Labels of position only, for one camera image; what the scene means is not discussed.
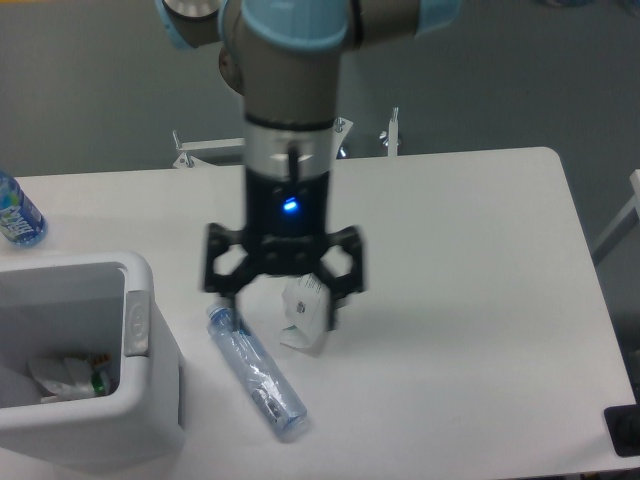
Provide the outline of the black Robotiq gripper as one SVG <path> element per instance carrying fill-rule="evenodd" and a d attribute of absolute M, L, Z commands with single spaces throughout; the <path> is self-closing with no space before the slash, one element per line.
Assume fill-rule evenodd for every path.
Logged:
<path fill-rule="evenodd" d="M 327 203 L 334 128 L 319 125 L 244 124 L 245 211 L 241 230 L 218 223 L 205 229 L 202 289 L 231 310 L 231 330 L 241 329 L 240 292 L 261 274 L 312 272 L 328 292 L 326 330 L 338 310 L 366 290 L 365 241 L 358 226 L 327 233 Z M 343 273 L 323 260 L 332 250 L 346 259 Z"/>

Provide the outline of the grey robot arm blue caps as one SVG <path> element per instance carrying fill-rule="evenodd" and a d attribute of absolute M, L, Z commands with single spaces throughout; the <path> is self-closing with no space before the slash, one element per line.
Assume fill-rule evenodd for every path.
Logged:
<path fill-rule="evenodd" d="M 343 54 L 449 25 L 457 1 L 160 1 L 179 49 L 221 47 L 219 69 L 243 100 L 245 223 L 207 227 L 203 288 L 234 305 L 259 276 L 315 276 L 325 327 L 365 288 L 359 229 L 326 228 Z"/>

